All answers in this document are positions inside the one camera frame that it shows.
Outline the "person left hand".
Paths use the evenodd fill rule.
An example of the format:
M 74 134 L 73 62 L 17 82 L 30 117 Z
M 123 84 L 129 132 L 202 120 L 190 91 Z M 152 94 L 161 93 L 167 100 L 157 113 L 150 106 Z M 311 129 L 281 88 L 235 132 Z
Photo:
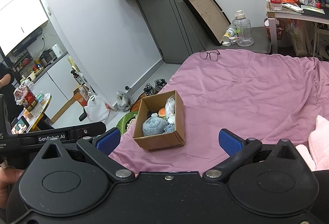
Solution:
M 13 167 L 1 168 L 0 172 L 0 197 L 1 208 L 7 207 L 7 201 L 9 197 L 9 185 L 15 184 L 24 170 L 16 169 Z

